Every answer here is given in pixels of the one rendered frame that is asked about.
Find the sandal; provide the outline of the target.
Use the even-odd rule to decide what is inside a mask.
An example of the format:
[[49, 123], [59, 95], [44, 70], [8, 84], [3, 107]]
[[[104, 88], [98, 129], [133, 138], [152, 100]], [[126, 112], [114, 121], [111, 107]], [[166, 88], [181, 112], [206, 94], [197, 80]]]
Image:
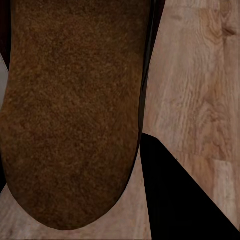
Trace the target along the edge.
[[166, 0], [0, 0], [7, 185], [60, 231], [106, 215], [130, 181]]

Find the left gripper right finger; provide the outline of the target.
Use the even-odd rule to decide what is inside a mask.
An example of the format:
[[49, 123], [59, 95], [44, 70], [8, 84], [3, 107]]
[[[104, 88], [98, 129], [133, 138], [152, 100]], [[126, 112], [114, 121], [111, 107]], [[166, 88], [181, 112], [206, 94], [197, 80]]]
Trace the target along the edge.
[[240, 240], [240, 232], [157, 138], [140, 155], [152, 240]]

